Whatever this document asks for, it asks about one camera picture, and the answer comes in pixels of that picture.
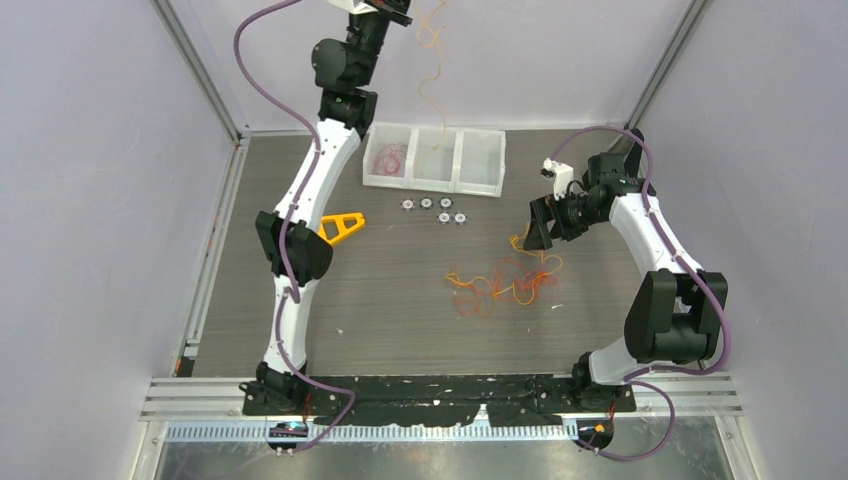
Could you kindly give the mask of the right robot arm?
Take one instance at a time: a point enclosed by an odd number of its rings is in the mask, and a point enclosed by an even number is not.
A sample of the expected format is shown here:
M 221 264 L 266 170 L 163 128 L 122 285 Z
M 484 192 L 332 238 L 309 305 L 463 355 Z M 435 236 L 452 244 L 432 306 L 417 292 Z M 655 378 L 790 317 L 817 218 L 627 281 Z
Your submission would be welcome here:
M 556 239 L 572 241 L 593 225 L 609 223 L 642 276 L 622 336 L 584 353 L 573 365 L 572 401 L 596 410 L 651 371 L 695 374 L 693 364 L 712 359 L 727 333 L 722 325 L 725 277 L 704 270 L 685 251 L 631 157 L 595 155 L 581 179 L 552 159 L 543 161 L 541 173 L 552 180 L 553 191 L 531 201 L 524 249 L 547 250 Z

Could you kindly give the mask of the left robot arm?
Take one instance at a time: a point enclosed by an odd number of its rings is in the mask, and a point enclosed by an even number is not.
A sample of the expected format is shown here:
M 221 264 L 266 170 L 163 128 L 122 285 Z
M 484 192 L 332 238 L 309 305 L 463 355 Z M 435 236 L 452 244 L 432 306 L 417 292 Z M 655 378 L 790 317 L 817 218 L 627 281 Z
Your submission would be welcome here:
M 319 41 L 310 58 L 321 91 L 317 123 L 274 98 L 251 74 L 244 75 L 260 95 L 306 126 L 312 137 L 291 186 L 272 211 L 259 212 L 255 221 L 273 274 L 275 300 L 263 360 L 254 380 L 240 386 L 247 416 L 302 413 L 315 389 L 355 398 L 348 389 L 306 374 L 311 306 L 333 258 L 333 248 L 319 229 L 341 172 L 373 121 L 378 95 L 366 87 L 389 27 L 406 27 L 412 19 L 408 1 L 338 1 L 335 5 L 348 15 L 346 37 Z

